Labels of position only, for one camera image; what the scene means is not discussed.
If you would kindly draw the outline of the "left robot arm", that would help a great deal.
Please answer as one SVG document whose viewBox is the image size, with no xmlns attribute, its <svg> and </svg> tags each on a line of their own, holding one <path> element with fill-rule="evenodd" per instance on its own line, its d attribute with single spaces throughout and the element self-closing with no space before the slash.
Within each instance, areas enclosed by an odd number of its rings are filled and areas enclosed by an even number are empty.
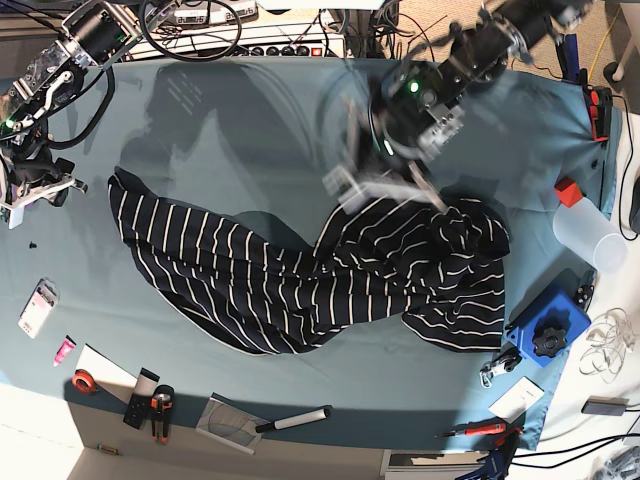
<svg viewBox="0 0 640 480">
<path fill-rule="evenodd" d="M 589 1 L 506 1 L 480 8 L 472 29 L 453 22 L 447 35 L 411 48 L 370 80 L 365 108 L 348 102 L 344 159 L 324 178 L 328 193 L 347 213 L 372 199 L 446 211 L 428 166 L 463 126 L 463 93 L 494 82 L 511 57 L 531 63 L 542 38 L 561 43 L 559 31 L 574 28 L 591 7 Z"/>
</svg>

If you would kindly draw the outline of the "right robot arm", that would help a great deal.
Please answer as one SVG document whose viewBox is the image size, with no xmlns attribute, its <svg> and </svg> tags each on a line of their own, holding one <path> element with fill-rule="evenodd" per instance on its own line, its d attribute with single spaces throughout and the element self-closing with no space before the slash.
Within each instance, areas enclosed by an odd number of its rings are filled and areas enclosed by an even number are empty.
<svg viewBox="0 0 640 480">
<path fill-rule="evenodd" d="M 43 200 L 54 207 L 70 190 L 88 186 L 73 174 L 75 163 L 54 157 L 93 131 L 115 93 L 112 65 L 135 44 L 141 31 L 131 1 L 86 1 L 62 20 L 62 32 L 1 96 L 1 220 L 21 225 L 27 207 Z M 49 119 L 79 99 L 91 68 L 107 75 L 107 93 L 77 137 L 54 141 Z"/>
</svg>

